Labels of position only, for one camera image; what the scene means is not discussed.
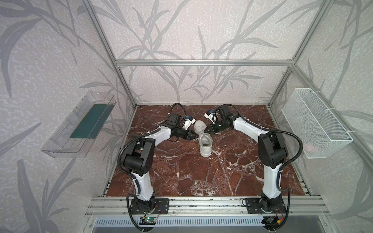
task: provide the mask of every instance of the sneaker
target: sneaker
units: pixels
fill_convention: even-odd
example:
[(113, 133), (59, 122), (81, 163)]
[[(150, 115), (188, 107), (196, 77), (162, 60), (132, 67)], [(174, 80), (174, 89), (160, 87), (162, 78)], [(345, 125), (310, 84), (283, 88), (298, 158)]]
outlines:
[(209, 157), (211, 155), (212, 138), (208, 133), (201, 133), (198, 137), (200, 144), (200, 153), (203, 157)]
[(194, 123), (194, 132), (198, 135), (200, 135), (201, 133), (203, 133), (203, 131), (207, 128), (207, 125), (201, 121), (201, 120), (198, 120)]

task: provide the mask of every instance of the metal mesh basket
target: metal mesh basket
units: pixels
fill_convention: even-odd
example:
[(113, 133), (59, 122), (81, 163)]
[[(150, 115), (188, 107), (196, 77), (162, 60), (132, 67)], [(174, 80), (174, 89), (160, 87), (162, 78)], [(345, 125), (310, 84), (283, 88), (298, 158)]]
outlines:
[(296, 88), (282, 109), (308, 158), (326, 158), (353, 141), (330, 109), (309, 88)]

